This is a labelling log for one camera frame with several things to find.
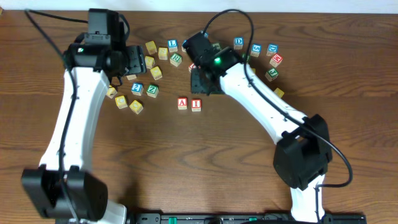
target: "white wall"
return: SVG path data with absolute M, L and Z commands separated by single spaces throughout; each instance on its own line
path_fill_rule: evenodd
M 249 12 L 398 13 L 397 0 L 0 0 L 0 6 L 41 10 L 93 7 L 118 11 L 218 12 L 235 8 Z

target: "wood grain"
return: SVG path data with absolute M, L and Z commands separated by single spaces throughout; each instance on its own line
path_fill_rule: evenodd
M 52 12 L 86 19 L 87 12 Z M 131 26 L 128 44 L 184 39 L 203 28 L 213 13 L 124 12 Z M 333 142 L 354 169 L 353 183 L 325 189 L 324 207 L 358 212 L 368 223 L 398 218 L 398 16 L 371 14 L 252 13 L 254 42 L 263 45 L 251 65 L 284 100 L 328 122 Z M 35 16 L 65 50 L 86 31 L 75 24 Z M 24 193 L 23 168 L 37 167 L 47 148 L 63 92 L 61 61 L 21 11 L 0 18 L 0 223 L 42 220 Z M 208 29 L 223 47 L 233 37 L 248 40 L 249 26 L 238 14 L 220 17 Z M 278 79 L 266 81 L 266 47 L 279 44 L 284 61 Z M 289 210 L 289 188 L 272 167 L 274 145 L 260 124 L 228 96 L 190 94 L 190 60 L 175 68 L 156 60 L 164 77 L 153 81 L 158 97 L 133 96 L 131 83 L 119 88 L 129 101 L 144 102 L 140 115 L 105 99 L 95 136 L 93 173 L 108 185 L 109 197 L 131 208 L 163 212 L 264 212 Z M 179 111 L 177 97 L 200 98 L 202 112 Z M 347 171 L 335 156 L 327 183 Z

